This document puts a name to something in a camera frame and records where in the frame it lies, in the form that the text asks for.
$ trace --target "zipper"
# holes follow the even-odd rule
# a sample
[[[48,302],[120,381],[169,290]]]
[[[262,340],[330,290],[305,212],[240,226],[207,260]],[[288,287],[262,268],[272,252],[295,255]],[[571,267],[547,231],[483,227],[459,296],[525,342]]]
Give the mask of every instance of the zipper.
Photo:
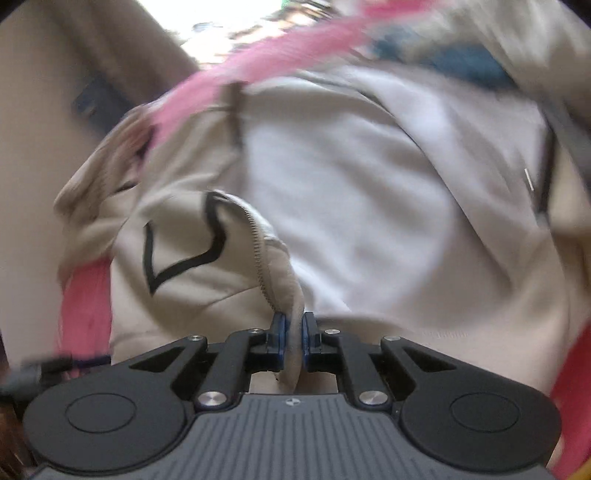
[[[261,230],[255,220],[254,215],[252,212],[246,208],[244,205],[236,202],[232,198],[228,197],[226,194],[222,192],[216,192],[221,198],[226,200],[227,202],[235,205],[236,207],[240,208],[243,215],[246,217],[248,221],[248,225],[250,226],[251,230],[251,238],[252,244],[254,248],[254,258],[255,258],[255,269],[256,269],[256,279],[259,284],[259,288],[261,289],[262,295],[265,297],[265,300],[271,307],[273,312],[277,312],[277,308],[275,306],[275,302],[273,301],[272,295],[267,288],[267,282],[265,281],[265,273],[264,273],[264,262],[263,262],[263,249],[264,247],[264,240],[261,235]]]

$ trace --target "ribbed gray plate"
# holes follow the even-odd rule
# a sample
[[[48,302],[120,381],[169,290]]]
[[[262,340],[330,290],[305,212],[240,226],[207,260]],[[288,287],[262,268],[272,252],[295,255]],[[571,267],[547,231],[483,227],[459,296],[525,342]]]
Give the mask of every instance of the ribbed gray plate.
[[[90,479],[44,468],[35,480]],[[460,472],[410,445],[385,414],[342,395],[245,395],[197,418],[168,455],[110,480],[551,480],[542,467],[512,475]]]

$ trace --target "black circular pad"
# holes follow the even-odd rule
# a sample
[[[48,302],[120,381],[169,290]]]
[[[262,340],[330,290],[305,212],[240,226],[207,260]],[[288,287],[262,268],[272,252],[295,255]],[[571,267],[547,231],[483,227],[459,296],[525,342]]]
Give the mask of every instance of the black circular pad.
[[[402,405],[400,425],[429,456],[472,472],[546,462],[560,435],[544,395],[474,367],[428,374]]]
[[[502,432],[519,420],[517,406],[493,393],[464,395],[452,403],[451,411],[456,422],[475,432]]]
[[[181,435],[183,403],[152,372],[112,367],[47,390],[25,412],[34,452],[72,473],[148,462]]]
[[[79,398],[66,410],[70,425],[88,433],[114,432],[125,427],[134,415],[135,403],[132,400],[111,393],[95,393]]]

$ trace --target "cloth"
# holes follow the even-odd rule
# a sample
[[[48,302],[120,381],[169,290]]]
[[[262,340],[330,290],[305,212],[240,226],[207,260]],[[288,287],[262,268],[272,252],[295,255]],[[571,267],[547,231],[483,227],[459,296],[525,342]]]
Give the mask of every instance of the cloth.
[[[559,0],[456,0],[412,25],[402,49],[414,62],[434,50],[481,44],[520,89],[559,98],[591,125],[591,29]]]
[[[277,38],[267,38],[230,56],[221,65],[198,72],[172,90],[155,109],[155,143],[168,138],[190,115],[209,106],[221,86],[230,82],[260,82],[311,68],[329,57],[350,52],[367,42],[365,30],[388,18],[428,11],[433,0],[397,0],[367,4],[360,16],[335,18],[306,28],[290,30]]]
[[[374,32],[376,39],[372,49],[381,60],[404,62],[402,52],[404,45],[419,41],[419,36],[409,25],[393,25],[386,27],[379,34]],[[431,67],[438,72],[465,80],[489,89],[514,88],[515,83],[490,52],[480,44],[459,44],[434,48],[412,64]]]
[[[348,98],[324,99],[321,92],[330,89],[330,81],[308,92],[303,82],[288,88],[286,80],[269,80],[246,120],[248,162],[223,188],[244,197],[276,227],[290,249],[306,307],[337,317],[331,326],[365,341],[403,335],[549,392],[577,333],[566,337],[571,328],[580,331],[585,316],[565,321],[569,301],[560,259],[526,192],[524,168],[536,171],[544,132],[535,105],[442,82],[420,69],[340,67],[330,73],[367,80],[363,85],[371,97],[426,152],[429,163],[421,163],[412,145],[403,148],[399,138],[388,136],[384,118],[357,113]],[[281,113],[286,105],[289,117]],[[406,122],[413,111],[421,112],[422,121],[431,119],[423,134]],[[446,126],[441,135],[440,125]],[[466,163],[459,167],[461,152]],[[443,172],[438,158],[455,172]],[[486,170],[482,177],[470,170],[483,163],[499,166],[501,184],[487,179],[473,187],[476,197],[495,192],[494,199],[484,194],[486,214],[476,214],[470,208],[477,200],[463,195],[466,179],[486,177]],[[496,195],[507,188],[517,196],[495,205]],[[521,234],[501,227],[507,222],[518,229],[514,222],[527,211],[531,224],[519,227]],[[500,238],[500,231],[508,236]],[[545,240],[534,240],[544,231]],[[549,268],[550,258],[551,270],[534,273],[542,264]],[[552,280],[542,286],[538,275]]]
[[[231,138],[215,131],[205,135],[204,120],[196,115],[152,153],[131,191],[136,198],[152,192],[155,208],[168,203],[167,185],[191,191],[223,186],[232,192],[232,182],[242,180],[236,192],[264,210],[293,253],[307,307],[331,315],[333,323],[364,340],[402,333],[548,391],[566,356],[570,329],[583,322],[569,316],[560,257],[549,229],[535,217],[522,175],[527,165],[535,171],[539,158],[540,114],[527,100],[487,97],[479,90],[468,95],[452,84],[438,89],[430,72],[400,68],[394,74],[339,67],[255,86],[239,117],[245,119],[240,130],[248,161],[224,160]],[[286,106],[293,114],[281,119]],[[431,119],[428,125],[425,118]],[[262,172],[266,180],[256,180]],[[353,180],[359,176],[361,184]],[[202,187],[195,188],[195,181]],[[192,220],[198,227],[196,210],[176,202],[170,211],[162,207],[167,213],[159,213],[158,222],[173,224],[186,215],[185,223]],[[139,212],[149,208],[140,205],[142,200],[130,210],[110,250],[115,356],[134,355],[180,333],[205,331],[216,338],[252,326],[252,318],[244,321],[248,315],[234,322],[224,310],[217,313],[224,322],[200,322],[194,317],[198,310],[188,308],[186,294],[180,294],[183,289],[169,290],[170,300],[149,307],[146,290],[137,290],[147,288],[141,280],[147,214]],[[368,223],[361,229],[364,215]],[[172,245],[172,238],[158,241]],[[203,248],[188,237],[182,241]],[[164,257],[156,271],[187,256],[181,253]],[[201,277],[193,277],[196,286],[208,285],[195,278]],[[447,279],[449,291],[442,290],[439,278]],[[471,288],[474,278],[486,288]],[[478,301],[470,301],[475,295]],[[200,302],[200,295],[191,297]],[[298,319],[293,316],[292,328]],[[136,340],[155,331],[144,335],[138,348]],[[122,338],[129,341],[118,341]],[[298,351],[298,336],[292,338]],[[297,359],[289,362],[299,368]]]

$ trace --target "blue fabric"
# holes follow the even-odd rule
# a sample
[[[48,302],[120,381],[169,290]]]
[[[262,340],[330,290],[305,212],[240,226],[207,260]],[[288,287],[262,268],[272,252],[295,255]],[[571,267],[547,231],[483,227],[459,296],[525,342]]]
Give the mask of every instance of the blue fabric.
[[[395,27],[373,43],[374,52],[383,60],[402,61],[402,51],[416,33],[410,27]],[[515,88],[515,82],[482,45],[459,44],[432,51],[416,62],[487,89]]]

